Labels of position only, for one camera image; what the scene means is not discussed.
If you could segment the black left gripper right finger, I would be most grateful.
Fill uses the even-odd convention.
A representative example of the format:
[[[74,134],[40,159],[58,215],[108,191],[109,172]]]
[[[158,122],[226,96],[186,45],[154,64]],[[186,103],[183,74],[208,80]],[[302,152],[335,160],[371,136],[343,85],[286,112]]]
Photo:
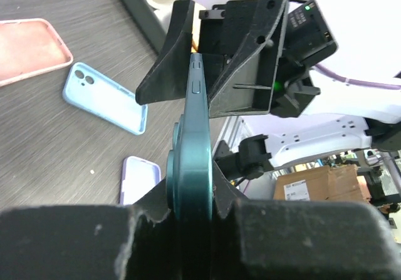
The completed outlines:
[[[251,200],[213,168],[213,279],[399,279],[388,222],[358,202]]]

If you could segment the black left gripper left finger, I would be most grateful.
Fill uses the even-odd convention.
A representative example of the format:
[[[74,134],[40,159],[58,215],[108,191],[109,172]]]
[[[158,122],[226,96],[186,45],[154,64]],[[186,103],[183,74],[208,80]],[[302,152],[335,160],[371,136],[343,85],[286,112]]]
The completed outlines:
[[[2,279],[178,279],[165,183],[133,205],[1,212]]]

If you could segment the teal green smartphone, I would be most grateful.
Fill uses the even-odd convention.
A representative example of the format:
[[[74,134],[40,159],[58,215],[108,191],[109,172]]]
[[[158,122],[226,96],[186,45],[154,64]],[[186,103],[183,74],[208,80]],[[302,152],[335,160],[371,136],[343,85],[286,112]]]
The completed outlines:
[[[190,56],[184,113],[167,159],[167,203],[177,223],[182,279],[211,276],[212,153],[204,64]]]

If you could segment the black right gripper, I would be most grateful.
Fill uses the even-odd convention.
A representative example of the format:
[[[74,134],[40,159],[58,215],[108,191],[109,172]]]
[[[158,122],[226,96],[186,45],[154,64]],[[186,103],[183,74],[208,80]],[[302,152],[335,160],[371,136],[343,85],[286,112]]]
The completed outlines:
[[[164,45],[135,92],[146,105],[185,97],[192,48],[193,0],[174,2]],[[288,0],[238,0],[200,14],[199,53],[209,116],[298,117],[319,95],[310,68],[320,24],[291,24]]]

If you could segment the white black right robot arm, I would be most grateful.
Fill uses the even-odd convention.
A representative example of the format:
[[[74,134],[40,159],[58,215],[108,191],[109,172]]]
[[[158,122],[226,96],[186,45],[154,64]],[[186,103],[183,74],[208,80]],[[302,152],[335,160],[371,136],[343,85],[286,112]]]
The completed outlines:
[[[141,105],[184,98],[189,83],[195,4],[210,118],[270,114],[279,118],[334,114],[346,125],[284,133],[265,157],[240,152],[238,171],[269,170],[335,151],[400,148],[400,87],[345,78],[320,62],[337,50],[316,0],[294,10],[290,0],[176,0],[159,56],[135,92]]]

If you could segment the pink phone case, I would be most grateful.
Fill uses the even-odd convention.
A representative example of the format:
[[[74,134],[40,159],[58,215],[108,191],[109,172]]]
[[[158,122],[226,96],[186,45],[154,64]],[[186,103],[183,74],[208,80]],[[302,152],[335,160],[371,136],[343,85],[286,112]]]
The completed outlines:
[[[71,65],[73,55],[45,19],[1,21],[1,86]]]

